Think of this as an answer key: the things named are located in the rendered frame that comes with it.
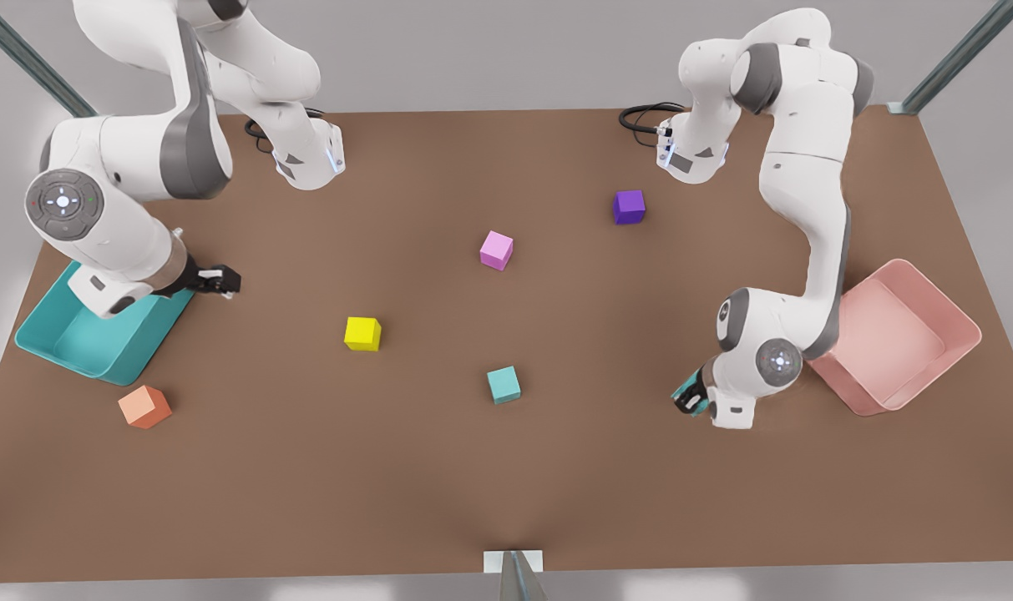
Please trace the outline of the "pink tray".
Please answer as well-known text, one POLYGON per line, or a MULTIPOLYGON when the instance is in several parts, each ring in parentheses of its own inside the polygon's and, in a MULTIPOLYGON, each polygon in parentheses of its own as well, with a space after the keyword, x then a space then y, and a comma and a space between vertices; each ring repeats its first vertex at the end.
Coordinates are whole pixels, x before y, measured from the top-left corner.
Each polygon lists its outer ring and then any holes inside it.
POLYGON ((838 323, 837 343, 810 366, 858 416, 907 406, 982 340, 970 316, 903 259, 843 293, 838 323))

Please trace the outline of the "yellow cube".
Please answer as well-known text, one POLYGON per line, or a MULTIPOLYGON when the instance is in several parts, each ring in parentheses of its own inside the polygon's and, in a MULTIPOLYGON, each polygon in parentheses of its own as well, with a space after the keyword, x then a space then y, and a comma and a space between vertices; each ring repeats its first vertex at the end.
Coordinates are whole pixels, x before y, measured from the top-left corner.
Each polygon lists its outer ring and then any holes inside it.
POLYGON ((343 343, 353 351, 377 351, 380 347, 382 326, 377 318, 349 316, 343 343))

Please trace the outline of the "silver frame post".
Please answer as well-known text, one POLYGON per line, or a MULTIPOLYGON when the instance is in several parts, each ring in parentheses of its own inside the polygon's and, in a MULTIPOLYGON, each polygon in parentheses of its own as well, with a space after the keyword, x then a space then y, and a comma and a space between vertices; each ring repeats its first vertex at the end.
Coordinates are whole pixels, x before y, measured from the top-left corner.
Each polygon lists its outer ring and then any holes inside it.
POLYGON ((89 118, 98 114, 1 15, 0 49, 72 117, 89 118))
POLYGON ((538 574, 544 572, 541 550, 494 550, 483 552, 484 573, 496 573, 499 601, 548 601, 538 574))
POLYGON ((900 102, 887 103, 892 115, 919 115, 995 37, 1013 23, 1013 0, 995 0, 975 26, 900 102))

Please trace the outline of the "teal tray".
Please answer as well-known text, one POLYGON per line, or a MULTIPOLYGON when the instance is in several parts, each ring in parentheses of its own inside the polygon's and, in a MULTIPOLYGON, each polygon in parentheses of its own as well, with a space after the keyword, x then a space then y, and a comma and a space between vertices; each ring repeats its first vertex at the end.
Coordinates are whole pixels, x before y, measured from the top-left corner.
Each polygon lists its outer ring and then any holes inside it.
POLYGON ((149 295, 116 318, 101 319, 68 288, 79 262, 68 262, 63 274, 42 296, 15 331, 15 346, 89 379, 127 386, 137 380, 175 321, 185 311, 192 290, 170 298, 149 295))

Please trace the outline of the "pink cube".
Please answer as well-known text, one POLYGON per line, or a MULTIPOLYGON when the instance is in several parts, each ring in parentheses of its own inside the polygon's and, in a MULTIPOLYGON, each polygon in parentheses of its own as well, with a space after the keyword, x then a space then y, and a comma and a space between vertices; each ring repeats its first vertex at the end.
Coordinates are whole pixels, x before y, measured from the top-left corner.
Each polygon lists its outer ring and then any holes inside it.
POLYGON ((480 262, 498 271, 505 270, 514 250, 514 240, 506 235, 491 230, 479 251, 480 262))

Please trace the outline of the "purple cube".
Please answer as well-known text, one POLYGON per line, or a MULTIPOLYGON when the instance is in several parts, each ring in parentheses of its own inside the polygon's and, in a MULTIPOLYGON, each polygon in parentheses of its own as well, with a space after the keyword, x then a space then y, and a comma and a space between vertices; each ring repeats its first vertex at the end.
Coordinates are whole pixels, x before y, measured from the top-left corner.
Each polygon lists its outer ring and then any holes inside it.
POLYGON ((616 225, 639 224, 645 217, 646 205, 642 190, 620 190, 612 205, 616 225))

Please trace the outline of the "orange cube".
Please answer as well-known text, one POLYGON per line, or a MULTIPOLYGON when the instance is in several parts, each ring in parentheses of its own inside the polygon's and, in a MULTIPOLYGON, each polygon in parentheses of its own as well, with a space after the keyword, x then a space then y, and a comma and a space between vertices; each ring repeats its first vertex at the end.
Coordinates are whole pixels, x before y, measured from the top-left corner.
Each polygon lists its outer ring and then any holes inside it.
POLYGON ((118 407, 124 415, 128 425, 149 429, 169 417, 170 404, 167 402, 164 393, 151 386, 140 386, 135 391, 129 392, 124 398, 118 400, 118 407))

